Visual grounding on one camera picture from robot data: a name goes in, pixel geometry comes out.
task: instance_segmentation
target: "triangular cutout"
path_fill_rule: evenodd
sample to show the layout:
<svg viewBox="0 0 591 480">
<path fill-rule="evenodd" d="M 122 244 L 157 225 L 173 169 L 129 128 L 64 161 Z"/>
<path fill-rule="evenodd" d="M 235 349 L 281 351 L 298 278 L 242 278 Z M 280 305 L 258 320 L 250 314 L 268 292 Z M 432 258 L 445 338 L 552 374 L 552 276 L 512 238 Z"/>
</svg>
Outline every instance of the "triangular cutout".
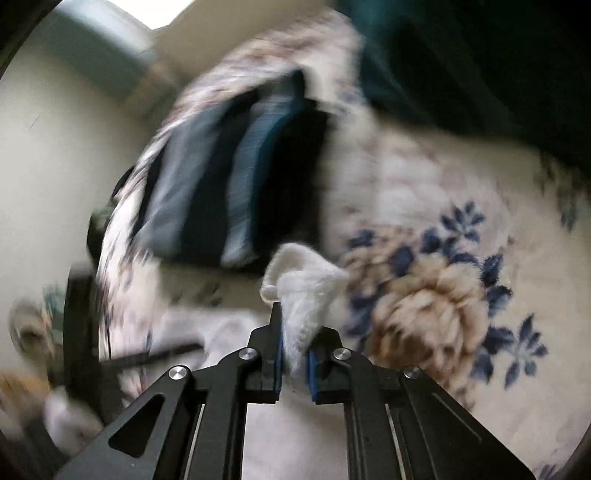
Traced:
<svg viewBox="0 0 591 480">
<path fill-rule="evenodd" d="M 133 458 L 144 454 L 146 445 L 156 425 L 164 396 L 155 395 L 117 433 L 109 439 L 109 446 Z"/>
</svg>

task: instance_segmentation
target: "floral blanket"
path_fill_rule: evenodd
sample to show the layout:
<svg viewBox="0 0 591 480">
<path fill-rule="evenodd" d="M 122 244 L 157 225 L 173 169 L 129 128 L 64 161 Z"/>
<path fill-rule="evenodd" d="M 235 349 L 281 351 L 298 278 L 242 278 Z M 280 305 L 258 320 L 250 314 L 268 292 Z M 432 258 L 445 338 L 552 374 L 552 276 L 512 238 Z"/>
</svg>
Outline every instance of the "floral blanket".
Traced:
<svg viewBox="0 0 591 480">
<path fill-rule="evenodd" d="M 147 166 L 170 132 L 297 64 L 307 94 L 333 114 L 320 230 L 322 254 L 350 273 L 349 333 L 377 362 L 420 364 L 540 479 L 551 478 L 591 421 L 588 189 L 532 148 L 380 116 L 356 84 L 361 42 L 327 10 L 247 42 L 179 97 L 105 236 L 100 354 L 149 349 L 171 306 L 265 320 L 257 278 L 161 264 L 129 233 Z M 124 379 L 136 394 L 148 383 L 142 372 Z"/>
</svg>

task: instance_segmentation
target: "wall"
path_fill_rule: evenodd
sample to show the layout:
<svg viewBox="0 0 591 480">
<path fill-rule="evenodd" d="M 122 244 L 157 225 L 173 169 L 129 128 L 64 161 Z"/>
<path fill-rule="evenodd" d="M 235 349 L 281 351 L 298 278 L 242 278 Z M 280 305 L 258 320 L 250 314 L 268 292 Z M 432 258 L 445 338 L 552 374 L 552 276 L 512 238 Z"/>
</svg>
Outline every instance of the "wall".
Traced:
<svg viewBox="0 0 591 480">
<path fill-rule="evenodd" d="M 15 299 L 65 286 L 86 229 L 149 129 L 27 40 L 0 79 L 0 370 L 23 369 L 8 334 Z"/>
<path fill-rule="evenodd" d="M 155 49 L 180 71 L 197 76 L 240 43 L 332 0 L 194 0 L 168 27 L 157 31 Z"/>
</svg>

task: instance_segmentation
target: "silver screw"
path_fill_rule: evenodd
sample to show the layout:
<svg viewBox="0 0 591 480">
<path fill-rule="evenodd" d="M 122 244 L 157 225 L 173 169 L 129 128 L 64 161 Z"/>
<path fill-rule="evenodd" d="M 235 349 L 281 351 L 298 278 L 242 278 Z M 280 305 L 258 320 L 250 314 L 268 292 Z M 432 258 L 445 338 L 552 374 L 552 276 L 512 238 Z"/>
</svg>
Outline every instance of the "silver screw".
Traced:
<svg viewBox="0 0 591 480">
<path fill-rule="evenodd" d="M 187 376 L 187 369 L 177 365 L 176 367 L 172 367 L 170 370 L 168 370 L 168 376 L 173 380 L 180 380 L 181 378 L 185 378 Z"/>
<path fill-rule="evenodd" d="M 333 355 L 337 360 L 347 360 L 351 358 L 351 350 L 349 350 L 348 348 L 337 348 L 333 352 Z"/>
<path fill-rule="evenodd" d="M 419 367 L 415 367 L 414 365 L 410 365 L 409 367 L 404 367 L 402 371 L 406 378 L 418 378 L 421 374 L 421 369 Z"/>
<path fill-rule="evenodd" d="M 238 356 L 243 360 L 252 360 L 256 357 L 256 350 L 254 348 L 246 347 L 238 352 Z"/>
</svg>

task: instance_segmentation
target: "window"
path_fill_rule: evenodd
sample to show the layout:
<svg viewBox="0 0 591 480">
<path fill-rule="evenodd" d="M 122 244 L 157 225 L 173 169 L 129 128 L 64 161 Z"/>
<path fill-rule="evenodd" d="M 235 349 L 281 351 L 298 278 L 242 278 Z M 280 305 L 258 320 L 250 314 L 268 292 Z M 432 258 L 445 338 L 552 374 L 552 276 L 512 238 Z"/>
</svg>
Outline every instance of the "window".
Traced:
<svg viewBox="0 0 591 480">
<path fill-rule="evenodd" d="M 178 17 L 193 0 L 109 0 L 121 10 L 154 30 Z"/>
</svg>

